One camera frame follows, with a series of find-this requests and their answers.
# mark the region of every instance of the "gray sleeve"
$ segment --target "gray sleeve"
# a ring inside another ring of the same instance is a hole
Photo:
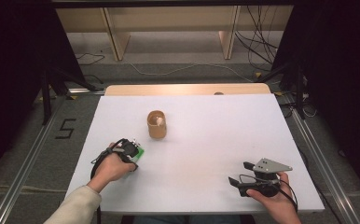
[[[64,199],[61,206],[45,223],[90,223],[101,201],[102,197],[96,191],[88,186],[80,187]]]

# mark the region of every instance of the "white table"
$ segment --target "white table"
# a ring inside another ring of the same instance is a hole
[[[153,140],[146,117],[163,111],[167,136]],[[324,206],[272,94],[103,96],[68,193],[89,181],[90,162],[110,142],[136,138],[145,149],[139,169],[109,184],[102,211],[118,214],[253,214],[265,208],[242,198],[228,176],[254,175],[242,166],[265,157],[293,167],[299,212]],[[243,179],[244,182],[255,182]]]

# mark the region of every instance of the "hand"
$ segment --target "hand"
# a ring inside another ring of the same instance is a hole
[[[288,175],[284,172],[279,172],[278,176],[281,180],[289,184],[288,182]],[[284,191],[289,196],[292,196],[290,188],[282,183],[280,186],[281,190]],[[286,198],[284,195],[279,192],[273,197],[265,197],[260,192],[249,189],[246,191],[247,194],[254,198],[255,200],[262,203],[267,209],[270,215],[281,224],[284,223],[292,223],[297,224],[301,223],[299,220],[299,217],[297,215],[297,212],[294,208],[294,205]]]
[[[135,169],[136,166],[133,163],[125,163],[117,153],[112,153],[104,158],[98,169],[96,169],[95,176],[87,186],[100,193],[108,183],[120,179],[129,171]]]

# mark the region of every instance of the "floor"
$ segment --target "floor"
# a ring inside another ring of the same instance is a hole
[[[252,32],[242,32],[252,37]],[[270,43],[278,46],[282,32],[271,32]],[[219,82],[251,82],[256,74],[262,75],[270,66],[256,55],[248,54],[242,43],[235,41],[232,58],[224,60],[216,32],[169,32],[169,33],[134,33],[127,47],[124,60],[114,62],[106,34],[68,34],[72,47],[81,64],[86,80],[97,86],[141,83],[219,83]],[[262,45],[256,51],[264,54]],[[280,91],[276,77],[269,81],[272,92]],[[83,147],[94,110],[100,95],[78,94],[73,98],[55,98],[52,94],[54,120],[49,129],[41,125],[43,106],[39,96],[36,97],[34,109],[14,138],[12,148],[0,160],[0,204],[8,191],[12,189],[14,179],[23,163],[37,151],[31,161],[32,169],[24,174],[24,183],[20,194],[11,204],[1,223],[42,223],[52,214],[63,200],[67,186],[76,167],[77,158]],[[277,98],[279,104],[292,100],[291,94]],[[309,114],[313,108],[305,108]],[[347,162],[340,156],[338,146],[331,137],[329,127],[317,113],[299,121],[297,113],[284,108],[284,116],[294,139],[308,158],[308,167],[316,185],[326,197],[326,210],[316,214],[300,214],[303,223],[338,223],[329,206],[338,214],[341,223],[360,223],[360,181]],[[71,127],[74,131],[70,138],[61,138],[68,132],[62,128]],[[302,131],[307,127],[314,137],[314,142],[307,140]],[[43,144],[37,145],[36,139]],[[332,189],[327,184],[325,169],[321,167],[315,149],[321,150],[325,164],[338,180]],[[356,221],[344,211],[341,203],[349,202]],[[267,214],[254,215],[256,223],[274,223]],[[103,214],[103,223],[119,223],[121,216]]]

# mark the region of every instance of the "wire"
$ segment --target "wire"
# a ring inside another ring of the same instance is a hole
[[[260,57],[261,59],[263,59],[265,62],[272,64],[272,62],[270,62],[268,59],[264,58],[264,56],[262,56],[261,54],[259,54],[258,52],[256,52],[255,49],[252,49],[250,46],[247,46],[247,45],[238,37],[238,33],[235,33],[235,36],[238,38],[239,41],[241,41],[242,45],[249,50],[249,52],[252,51],[254,54],[256,54],[258,57]]]
[[[294,195],[294,199],[291,198],[291,196],[288,195],[286,192],[284,192],[282,189],[276,187],[275,185],[273,185],[273,187],[276,188],[277,190],[279,190],[284,195],[284,197],[286,197],[294,205],[296,212],[298,212],[298,199],[297,199],[296,193],[294,192],[293,188],[291,188],[291,186],[287,182],[285,182],[283,180],[280,180],[280,182],[285,183],[290,188],[291,192]]]
[[[77,59],[82,59],[84,56],[86,55],[90,55],[90,56],[94,56],[94,57],[101,57],[100,59],[98,60],[95,60],[94,62],[92,63],[80,63],[80,65],[91,65],[91,64],[94,64],[94,63],[97,63],[99,62],[100,60],[104,59],[104,55],[103,54],[91,54],[91,53],[83,53],[81,56],[79,57],[76,57]]]
[[[270,43],[268,43],[268,42],[264,43],[264,42],[262,42],[262,41],[258,41],[258,40],[254,40],[254,39],[248,38],[248,37],[242,35],[241,32],[239,32],[239,31],[237,31],[236,33],[237,33],[239,36],[241,36],[243,39],[250,40],[250,41],[254,41],[254,42],[257,42],[257,43],[259,43],[259,44],[265,44],[265,45],[268,45],[268,46],[270,46],[270,47],[272,47],[272,48],[275,48],[275,49],[278,48],[278,47],[276,47],[276,46],[274,46],[274,45],[272,45],[272,44],[270,44]]]
[[[253,178],[254,180],[259,180],[261,182],[264,182],[264,183],[268,183],[269,181],[265,180],[265,179],[261,179],[261,178],[258,178],[258,177],[255,177],[255,176],[251,176],[251,175],[239,175],[239,180],[241,180],[241,183],[243,183],[242,181],[242,176],[245,176],[245,177],[250,177],[250,178]]]
[[[98,77],[96,77],[94,75],[85,75],[84,77],[95,77],[99,81],[99,83],[104,84],[103,81],[101,81]]]
[[[267,9],[265,10],[265,14],[264,14],[264,18],[263,20],[261,21],[261,12],[262,12],[262,7],[261,6],[258,6],[257,8],[257,12],[258,12],[258,21],[255,20],[251,10],[250,10],[250,7],[247,7],[247,10],[250,14],[250,17],[252,18],[253,20],[253,24],[255,25],[256,29],[255,29],[255,33],[253,35],[253,38],[252,38],[252,42],[250,43],[250,49],[252,48],[252,45],[253,45],[253,42],[257,42],[257,43],[262,43],[264,45],[264,50],[265,52],[267,53],[267,56],[268,56],[268,59],[270,61],[270,63],[272,63],[272,59],[270,58],[270,56],[272,56],[274,58],[274,54],[273,52],[270,50],[270,47],[269,47],[269,43],[265,40],[264,38],[264,35],[262,34],[262,24],[264,23],[266,17],[267,17],[267,14],[268,14],[268,11],[270,9],[270,6],[267,7]],[[272,20],[270,22],[270,28],[269,28],[269,35],[270,35],[270,29],[272,27],[272,24],[273,24],[273,19],[274,17],[276,16],[276,11],[277,11],[277,7],[275,8],[275,11],[273,13],[273,17],[272,17]],[[261,41],[255,41],[254,38],[255,36],[257,36]]]
[[[201,66],[201,65],[207,65],[207,66],[213,66],[213,67],[220,67],[220,68],[225,68],[225,69],[228,69],[229,71],[231,71],[232,73],[234,73],[236,76],[238,77],[241,77],[242,79],[248,81],[248,82],[253,82],[252,80],[246,78],[246,77],[243,77],[241,76],[239,73],[237,73],[235,70],[229,68],[229,67],[226,67],[226,66],[223,66],[223,65],[217,65],[217,64],[211,64],[211,63],[193,63],[192,65],[189,65],[189,66],[186,66],[186,67],[182,67],[182,68],[178,68],[178,69],[175,69],[171,72],[167,72],[167,73],[160,73],[160,74],[157,74],[157,73],[145,73],[145,72],[142,72],[140,71],[133,63],[127,63],[129,64],[130,66],[132,66],[134,68],[134,70],[136,70],[140,75],[144,75],[144,76],[168,76],[170,74],[173,74],[173,73],[176,73],[176,72],[179,72],[179,71],[182,71],[182,70],[185,70],[185,69],[188,69],[188,68],[191,68],[191,67],[195,67],[195,66]]]

